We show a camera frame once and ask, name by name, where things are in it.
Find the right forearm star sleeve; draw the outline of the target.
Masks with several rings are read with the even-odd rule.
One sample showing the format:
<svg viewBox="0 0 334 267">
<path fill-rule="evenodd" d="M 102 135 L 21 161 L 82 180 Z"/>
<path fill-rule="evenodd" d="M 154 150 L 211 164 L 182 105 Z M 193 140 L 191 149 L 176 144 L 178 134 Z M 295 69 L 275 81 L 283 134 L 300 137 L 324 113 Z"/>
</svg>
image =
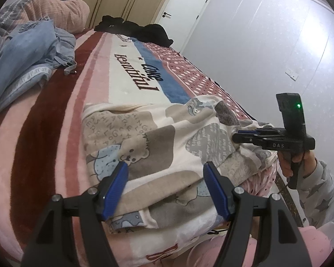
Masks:
<svg viewBox="0 0 334 267">
<path fill-rule="evenodd" d="M 314 172 L 299 181 L 297 191 L 310 225 L 334 223 L 334 175 L 325 162 L 317 161 Z"/>
</svg>

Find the person right hand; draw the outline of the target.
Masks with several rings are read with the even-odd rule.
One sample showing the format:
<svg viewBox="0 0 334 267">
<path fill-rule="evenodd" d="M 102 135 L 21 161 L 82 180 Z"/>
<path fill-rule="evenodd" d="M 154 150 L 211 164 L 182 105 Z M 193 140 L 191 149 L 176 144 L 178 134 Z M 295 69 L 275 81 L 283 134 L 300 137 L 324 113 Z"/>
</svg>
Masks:
<svg viewBox="0 0 334 267">
<path fill-rule="evenodd" d="M 279 159 L 279 165 L 282 169 L 282 173 L 285 177 L 290 178 L 293 176 L 293 168 L 291 166 L 291 163 L 286 159 L 285 155 L 288 155 L 288 153 L 283 153 L 278 151 L 277 152 L 278 159 Z M 306 151 L 303 153 L 296 154 L 292 156 L 291 161 L 294 164 L 297 165 L 303 165 L 303 171 L 301 172 L 303 177 L 307 177 L 311 175 L 316 167 L 317 167 L 317 160 L 315 158 L 313 151 Z"/>
</svg>

